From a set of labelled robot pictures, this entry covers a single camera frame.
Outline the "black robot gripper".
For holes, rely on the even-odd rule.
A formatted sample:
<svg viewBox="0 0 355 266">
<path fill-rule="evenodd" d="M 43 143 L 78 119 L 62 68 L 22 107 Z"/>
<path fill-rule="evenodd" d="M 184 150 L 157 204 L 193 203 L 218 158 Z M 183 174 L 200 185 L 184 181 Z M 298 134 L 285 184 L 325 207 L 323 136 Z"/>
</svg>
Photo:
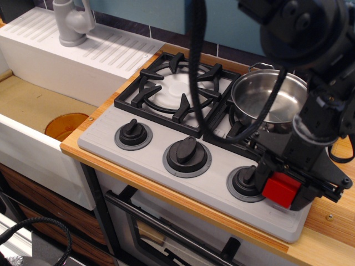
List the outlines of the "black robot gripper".
<svg viewBox="0 0 355 266">
<path fill-rule="evenodd" d="M 269 178 L 301 184 L 290 210 L 300 211 L 316 197 L 338 202 L 352 180 L 328 156 L 332 145 L 352 136 L 352 93 L 312 91 L 292 120 L 287 134 L 255 131 L 252 146 L 262 151 L 255 169 L 255 186 L 262 193 Z"/>
</svg>

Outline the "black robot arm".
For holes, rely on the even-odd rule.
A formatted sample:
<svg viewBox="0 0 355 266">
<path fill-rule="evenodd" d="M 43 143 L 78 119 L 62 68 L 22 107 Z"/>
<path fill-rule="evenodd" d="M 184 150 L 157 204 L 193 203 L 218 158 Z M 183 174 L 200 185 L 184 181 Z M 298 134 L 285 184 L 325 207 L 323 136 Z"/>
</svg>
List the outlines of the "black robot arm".
<svg viewBox="0 0 355 266">
<path fill-rule="evenodd" d="M 260 133 L 255 170 L 262 195 L 293 211 L 316 197 L 338 201 L 352 181 L 326 153 L 354 134 L 354 7 L 345 1 L 240 1 L 258 22 L 264 54 L 308 75 L 308 97 L 291 132 Z"/>
</svg>

